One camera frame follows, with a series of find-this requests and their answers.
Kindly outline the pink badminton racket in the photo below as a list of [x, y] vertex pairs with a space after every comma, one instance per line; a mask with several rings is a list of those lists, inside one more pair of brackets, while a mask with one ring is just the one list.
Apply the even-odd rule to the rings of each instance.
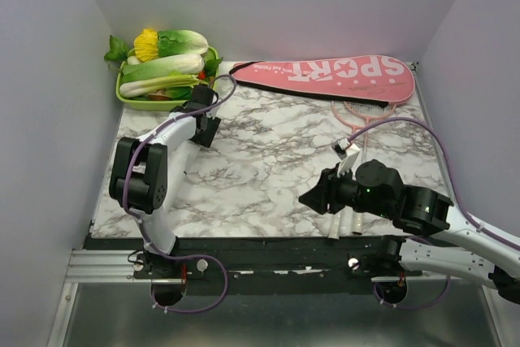
[[[342, 115], [334, 102], [331, 103], [333, 115], [344, 126], [348, 127], [352, 134], [358, 132], [368, 125], [386, 119], [393, 115], [397, 105], [387, 105], [385, 107], [374, 103], [360, 103], [360, 102], [343, 102], [346, 112]], [[366, 149], [368, 142], [368, 133], [364, 133], [363, 144], [361, 151], [362, 163], [366, 161]], [[352, 213], [351, 233], [354, 235], [362, 234], [362, 219], [363, 213]]]
[[350, 222], [349, 234], [352, 234], [351, 233], [352, 213], [353, 212], [348, 212], [346, 209], [343, 209], [338, 215], [334, 215], [332, 217], [331, 226], [329, 228], [329, 233], [328, 233], [329, 238], [332, 238], [332, 239], [340, 238], [340, 227], [341, 227], [341, 223], [345, 216], [348, 217], [349, 222]]

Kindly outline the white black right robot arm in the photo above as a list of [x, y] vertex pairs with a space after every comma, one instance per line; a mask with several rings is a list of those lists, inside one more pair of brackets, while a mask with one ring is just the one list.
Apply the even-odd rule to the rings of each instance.
[[495, 289], [507, 301], [519, 302], [519, 239], [472, 215], [464, 215], [446, 196], [404, 184], [397, 170], [377, 160], [356, 171], [324, 169], [318, 183], [298, 201], [311, 210], [336, 214], [345, 207], [383, 217], [413, 236], [448, 242], [427, 247], [409, 239], [385, 238], [374, 255], [383, 275], [397, 270], [434, 271], [473, 280]]

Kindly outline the pink racket bag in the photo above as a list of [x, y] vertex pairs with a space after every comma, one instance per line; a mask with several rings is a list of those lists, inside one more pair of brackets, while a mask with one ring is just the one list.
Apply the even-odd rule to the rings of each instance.
[[400, 105], [415, 91], [409, 67], [386, 55], [236, 63], [229, 74], [244, 86], [323, 100]]

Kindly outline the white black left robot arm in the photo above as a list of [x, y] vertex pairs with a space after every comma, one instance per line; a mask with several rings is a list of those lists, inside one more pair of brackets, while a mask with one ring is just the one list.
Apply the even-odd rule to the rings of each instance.
[[171, 110], [165, 121], [138, 137], [123, 137], [115, 148], [110, 197], [129, 211], [143, 237], [145, 251], [155, 254], [152, 268], [163, 278], [174, 276], [180, 258], [172, 253], [175, 233], [167, 228], [167, 212], [188, 168], [202, 148], [211, 146], [221, 119], [218, 94], [198, 85], [192, 97]]

